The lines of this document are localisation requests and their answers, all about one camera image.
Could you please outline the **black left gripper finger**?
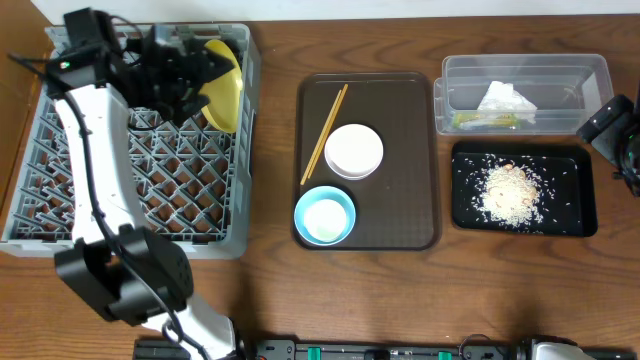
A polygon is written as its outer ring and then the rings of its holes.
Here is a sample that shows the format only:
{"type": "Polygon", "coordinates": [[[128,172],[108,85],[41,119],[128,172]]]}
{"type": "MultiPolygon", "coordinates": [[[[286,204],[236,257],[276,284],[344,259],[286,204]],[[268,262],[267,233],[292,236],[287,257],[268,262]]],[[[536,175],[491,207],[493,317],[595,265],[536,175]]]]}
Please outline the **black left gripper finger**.
{"type": "Polygon", "coordinates": [[[185,100],[179,100],[173,106],[171,121],[178,127],[209,104],[209,97],[203,94],[191,94],[185,100]]]}
{"type": "Polygon", "coordinates": [[[194,61],[195,81],[200,84],[212,82],[235,69],[230,58],[207,47],[195,52],[194,61]]]}

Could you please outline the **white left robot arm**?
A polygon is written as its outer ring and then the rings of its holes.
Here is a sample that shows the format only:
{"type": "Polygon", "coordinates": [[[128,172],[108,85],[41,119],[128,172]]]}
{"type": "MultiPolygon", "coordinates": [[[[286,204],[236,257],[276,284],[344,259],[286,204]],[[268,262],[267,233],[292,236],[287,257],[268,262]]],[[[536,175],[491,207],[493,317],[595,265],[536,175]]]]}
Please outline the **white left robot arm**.
{"type": "Polygon", "coordinates": [[[200,40],[172,41],[161,25],[121,42],[113,16],[91,8],[64,25],[70,46],[44,73],[74,186],[73,245],[55,255],[57,275],[106,321],[157,331],[194,359],[246,358],[232,321],[195,293],[183,249],[149,227],[128,143],[134,108],[183,123],[232,61],[200,40]]]}

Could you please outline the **yellow plastic plate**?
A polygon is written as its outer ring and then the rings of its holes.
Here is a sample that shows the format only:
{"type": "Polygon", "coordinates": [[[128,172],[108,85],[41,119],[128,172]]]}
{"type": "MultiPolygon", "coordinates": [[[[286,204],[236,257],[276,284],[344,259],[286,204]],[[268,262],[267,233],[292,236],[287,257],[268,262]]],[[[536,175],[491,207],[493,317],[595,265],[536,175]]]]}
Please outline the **yellow plastic plate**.
{"type": "Polygon", "coordinates": [[[223,41],[209,40],[205,48],[229,59],[233,68],[202,87],[200,94],[209,98],[209,104],[201,111],[214,128],[233,134],[237,131],[239,123],[240,95],[244,87],[242,71],[232,50],[223,41]]]}

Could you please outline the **pile of leftover rice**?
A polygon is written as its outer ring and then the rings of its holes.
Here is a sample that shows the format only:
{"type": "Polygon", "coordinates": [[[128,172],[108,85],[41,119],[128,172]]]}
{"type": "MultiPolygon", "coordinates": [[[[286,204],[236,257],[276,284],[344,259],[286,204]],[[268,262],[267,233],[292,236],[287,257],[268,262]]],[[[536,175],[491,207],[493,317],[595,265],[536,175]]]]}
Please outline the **pile of leftover rice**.
{"type": "Polygon", "coordinates": [[[558,197],[556,177],[531,155],[460,154],[454,209],[463,225],[538,233],[558,197]]]}

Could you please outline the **green snack wrapper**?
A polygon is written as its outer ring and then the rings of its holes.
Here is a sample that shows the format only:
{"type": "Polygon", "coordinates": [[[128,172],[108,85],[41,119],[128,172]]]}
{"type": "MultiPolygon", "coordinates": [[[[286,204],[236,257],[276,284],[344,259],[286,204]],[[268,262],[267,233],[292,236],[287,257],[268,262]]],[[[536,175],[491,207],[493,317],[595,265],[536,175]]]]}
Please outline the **green snack wrapper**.
{"type": "Polygon", "coordinates": [[[521,125],[515,114],[457,114],[452,126],[456,129],[471,130],[476,128],[517,129],[521,125]]]}

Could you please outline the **white bowl with rice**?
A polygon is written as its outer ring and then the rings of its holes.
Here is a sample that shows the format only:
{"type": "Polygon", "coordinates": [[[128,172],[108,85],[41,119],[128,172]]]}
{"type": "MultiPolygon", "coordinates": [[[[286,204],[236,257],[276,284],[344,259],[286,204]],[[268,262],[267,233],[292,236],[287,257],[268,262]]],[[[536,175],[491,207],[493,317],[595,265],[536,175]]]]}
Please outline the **white bowl with rice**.
{"type": "Polygon", "coordinates": [[[384,145],[372,128],[347,124],[334,130],[324,146],[329,168],[347,180],[361,180],[371,175],[382,163],[384,145]]]}

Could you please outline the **white paper napkin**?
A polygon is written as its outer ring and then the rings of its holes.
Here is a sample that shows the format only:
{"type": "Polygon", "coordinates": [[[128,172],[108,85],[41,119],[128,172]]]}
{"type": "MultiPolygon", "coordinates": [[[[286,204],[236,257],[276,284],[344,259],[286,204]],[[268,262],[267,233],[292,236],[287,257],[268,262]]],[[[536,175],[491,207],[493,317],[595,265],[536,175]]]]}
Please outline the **white paper napkin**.
{"type": "Polygon", "coordinates": [[[512,83],[492,81],[477,110],[505,111],[506,115],[521,115],[523,120],[535,124],[537,107],[516,91],[512,83]]]}

